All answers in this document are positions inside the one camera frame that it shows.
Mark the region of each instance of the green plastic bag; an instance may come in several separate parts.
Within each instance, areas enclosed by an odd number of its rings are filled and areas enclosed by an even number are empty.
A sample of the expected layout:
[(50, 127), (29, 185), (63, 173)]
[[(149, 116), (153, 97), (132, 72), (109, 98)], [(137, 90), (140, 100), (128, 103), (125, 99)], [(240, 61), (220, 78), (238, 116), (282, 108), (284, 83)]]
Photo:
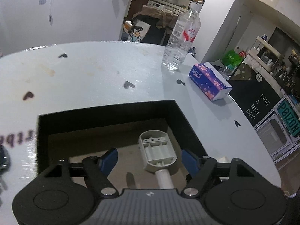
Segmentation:
[(231, 50), (224, 55), (222, 58), (222, 63), (225, 66), (231, 64), (233, 67), (235, 67), (238, 66), (242, 60), (243, 58), (239, 54), (237, 54), (234, 50)]

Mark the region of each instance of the gray ribbed panel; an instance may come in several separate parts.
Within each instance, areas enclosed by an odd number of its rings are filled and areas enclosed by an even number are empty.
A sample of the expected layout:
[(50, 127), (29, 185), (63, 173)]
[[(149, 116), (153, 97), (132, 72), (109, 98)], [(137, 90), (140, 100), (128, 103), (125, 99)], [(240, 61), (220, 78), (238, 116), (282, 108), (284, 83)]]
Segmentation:
[(124, 190), (116, 199), (103, 200), (81, 225), (219, 225), (199, 201), (176, 190)]

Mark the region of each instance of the tissue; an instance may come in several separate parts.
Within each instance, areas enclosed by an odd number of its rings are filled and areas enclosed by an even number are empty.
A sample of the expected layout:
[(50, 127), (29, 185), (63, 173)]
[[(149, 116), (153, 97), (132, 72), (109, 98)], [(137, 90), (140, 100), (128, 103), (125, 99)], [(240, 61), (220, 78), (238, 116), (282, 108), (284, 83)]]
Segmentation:
[(194, 64), (189, 77), (211, 101), (224, 98), (232, 90), (231, 84), (209, 62)]

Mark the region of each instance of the brown cloth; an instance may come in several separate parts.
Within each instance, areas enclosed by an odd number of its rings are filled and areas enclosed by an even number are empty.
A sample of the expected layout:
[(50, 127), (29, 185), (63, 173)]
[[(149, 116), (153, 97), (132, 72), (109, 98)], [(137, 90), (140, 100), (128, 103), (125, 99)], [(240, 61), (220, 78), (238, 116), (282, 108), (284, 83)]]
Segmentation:
[(146, 5), (143, 5), (143, 8), (140, 12), (134, 14), (132, 17), (135, 18), (138, 15), (147, 15), (156, 19), (160, 19), (157, 24), (156, 27), (158, 29), (161, 28), (166, 28), (171, 27), (174, 28), (176, 21), (178, 19), (178, 15), (173, 14), (172, 12), (168, 12), (168, 11), (162, 11), (158, 8), (155, 7), (149, 7)]

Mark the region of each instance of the round tabletop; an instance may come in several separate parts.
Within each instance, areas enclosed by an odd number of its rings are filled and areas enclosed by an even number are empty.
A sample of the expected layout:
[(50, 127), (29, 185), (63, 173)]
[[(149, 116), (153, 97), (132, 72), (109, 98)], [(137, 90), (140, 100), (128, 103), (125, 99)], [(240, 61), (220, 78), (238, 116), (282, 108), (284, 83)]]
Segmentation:
[[(209, 156), (241, 158), (281, 186), (269, 153), (234, 100), (227, 96), (211, 102), (206, 97), (188, 76), (198, 63), (190, 54), (180, 70), (168, 71), (161, 64), (164, 48), (82, 42), (28, 49), (0, 59), (0, 141), (3, 136), (2, 144), (11, 158), (0, 185), (0, 217), (7, 220), (5, 224), (17, 224), (12, 200), (37, 175), (38, 116), (87, 107), (175, 100)], [(123, 87), (126, 81), (135, 88)], [(23, 100), (26, 92), (33, 95)], [(18, 133), (33, 134), (33, 139), (19, 142)]]

